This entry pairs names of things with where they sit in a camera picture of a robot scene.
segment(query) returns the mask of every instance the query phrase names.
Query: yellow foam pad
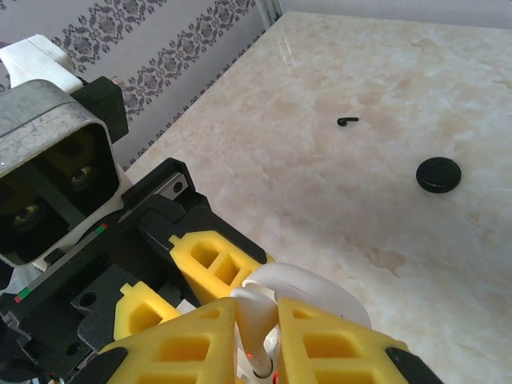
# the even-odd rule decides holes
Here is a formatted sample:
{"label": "yellow foam pad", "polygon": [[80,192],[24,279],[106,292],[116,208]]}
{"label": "yellow foam pad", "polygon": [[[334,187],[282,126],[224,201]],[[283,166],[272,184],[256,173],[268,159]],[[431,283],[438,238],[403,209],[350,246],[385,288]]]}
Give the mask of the yellow foam pad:
{"label": "yellow foam pad", "polygon": [[170,256],[203,305],[229,296],[261,266],[214,230],[173,235]]}
{"label": "yellow foam pad", "polygon": [[188,314],[105,347],[128,355],[109,384],[235,384],[234,298],[221,298]]}
{"label": "yellow foam pad", "polygon": [[114,340],[138,334],[180,315],[171,304],[143,282],[121,288],[124,296],[115,306]]}
{"label": "yellow foam pad", "polygon": [[407,384],[386,354],[406,344],[298,300],[278,301],[279,384]]}

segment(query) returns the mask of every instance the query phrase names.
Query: black disc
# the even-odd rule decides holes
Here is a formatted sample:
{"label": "black disc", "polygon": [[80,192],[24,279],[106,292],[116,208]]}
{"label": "black disc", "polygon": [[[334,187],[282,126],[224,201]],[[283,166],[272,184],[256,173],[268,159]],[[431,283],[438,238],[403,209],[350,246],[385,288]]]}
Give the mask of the black disc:
{"label": "black disc", "polygon": [[462,172],[449,158],[429,158],[416,170],[416,180],[421,188],[433,194],[445,194],[461,182]]}

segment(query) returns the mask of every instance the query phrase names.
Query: beige marble table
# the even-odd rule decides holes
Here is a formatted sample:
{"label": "beige marble table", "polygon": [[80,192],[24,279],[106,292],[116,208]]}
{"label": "beige marble table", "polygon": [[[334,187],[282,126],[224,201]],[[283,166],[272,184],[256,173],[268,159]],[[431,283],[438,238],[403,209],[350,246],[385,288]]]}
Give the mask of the beige marble table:
{"label": "beige marble table", "polygon": [[[128,174],[183,160],[216,213],[349,290],[445,383],[505,383],[511,135],[512,31],[289,13]],[[433,156],[456,190],[419,188]]]}

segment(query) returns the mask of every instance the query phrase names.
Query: patterned wallpaper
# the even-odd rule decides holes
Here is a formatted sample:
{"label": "patterned wallpaper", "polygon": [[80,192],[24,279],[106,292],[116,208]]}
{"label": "patterned wallpaper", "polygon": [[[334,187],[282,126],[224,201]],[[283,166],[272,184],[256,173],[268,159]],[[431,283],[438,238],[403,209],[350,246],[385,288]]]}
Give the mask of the patterned wallpaper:
{"label": "patterned wallpaper", "polygon": [[[59,12],[47,9],[54,4],[0,0],[0,40],[44,34],[68,53],[78,76],[123,79],[130,133],[114,150],[125,169],[265,29],[255,0],[68,0]],[[38,10],[46,17],[39,28]],[[0,92],[8,85],[0,66]]]}

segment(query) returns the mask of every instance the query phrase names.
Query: white earbud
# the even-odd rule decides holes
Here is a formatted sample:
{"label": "white earbud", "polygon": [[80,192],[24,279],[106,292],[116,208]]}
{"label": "white earbud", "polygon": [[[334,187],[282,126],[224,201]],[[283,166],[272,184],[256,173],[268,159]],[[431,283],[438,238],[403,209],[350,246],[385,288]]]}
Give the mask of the white earbud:
{"label": "white earbud", "polygon": [[268,378],[273,363],[263,343],[278,324],[278,306],[264,294],[241,287],[232,290],[231,297],[237,299],[236,320],[247,360],[256,376]]}

